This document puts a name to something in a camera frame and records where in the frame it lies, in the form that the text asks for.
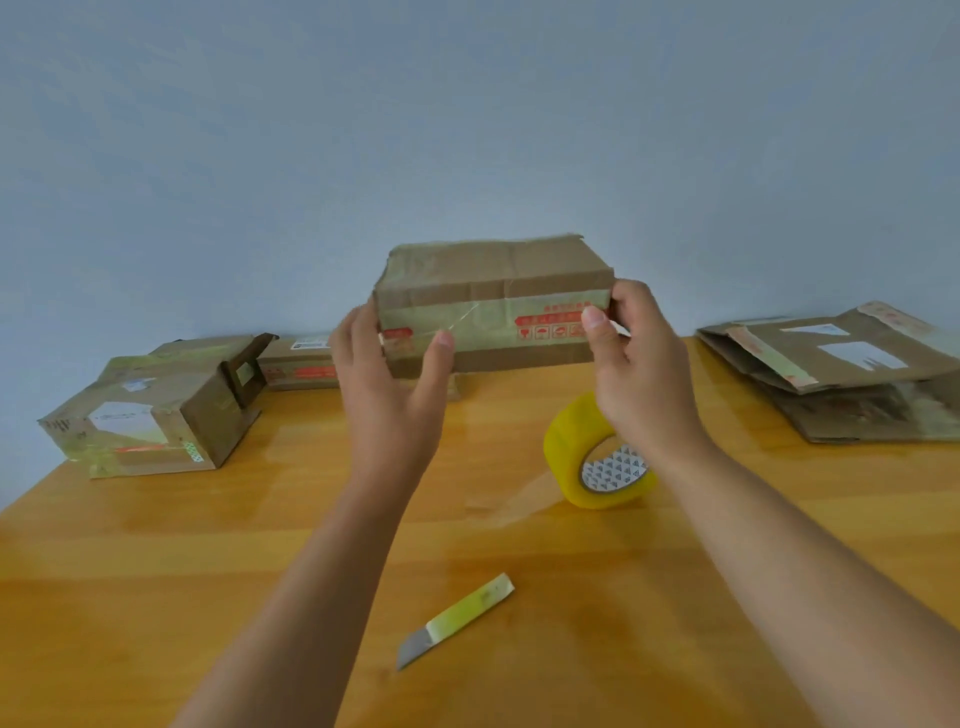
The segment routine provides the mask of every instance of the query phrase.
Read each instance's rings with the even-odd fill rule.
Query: packing tape
[[[543,436],[543,454],[566,499],[581,508],[610,508],[657,484],[643,458],[617,439],[592,392],[553,419]]]

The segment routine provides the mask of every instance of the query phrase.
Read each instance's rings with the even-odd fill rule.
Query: table surface
[[[811,446],[702,345],[724,449],[960,623],[960,448]],[[465,377],[396,537],[340,726],[813,725],[669,494],[562,500],[541,452],[589,365]],[[348,472],[337,391],[265,393],[219,471],[57,468],[0,515],[0,724],[161,726]],[[506,571],[516,593],[402,672],[403,639]]]

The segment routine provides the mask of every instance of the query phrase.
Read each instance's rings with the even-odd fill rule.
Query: fingernail
[[[584,322],[584,328],[597,328],[607,321],[607,314],[595,305],[589,305],[580,314],[580,320]]]
[[[439,331],[437,331],[433,337],[433,340],[442,347],[453,349],[453,334],[450,333],[449,329],[447,328],[441,328]]]

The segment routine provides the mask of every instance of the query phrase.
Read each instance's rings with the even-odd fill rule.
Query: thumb
[[[596,306],[589,305],[584,309],[580,320],[584,324],[590,350],[593,352],[593,361],[597,366],[617,366],[627,361],[623,345],[620,344],[620,335],[613,328],[607,314]]]
[[[414,388],[413,400],[418,407],[446,407],[446,386],[453,371],[453,334],[441,328],[423,355],[420,381]]]

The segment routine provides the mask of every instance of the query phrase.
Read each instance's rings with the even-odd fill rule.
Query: light blue wall
[[[582,231],[682,332],[870,298],[960,326],[953,8],[7,3],[0,502],[108,357],[329,327],[398,242]]]

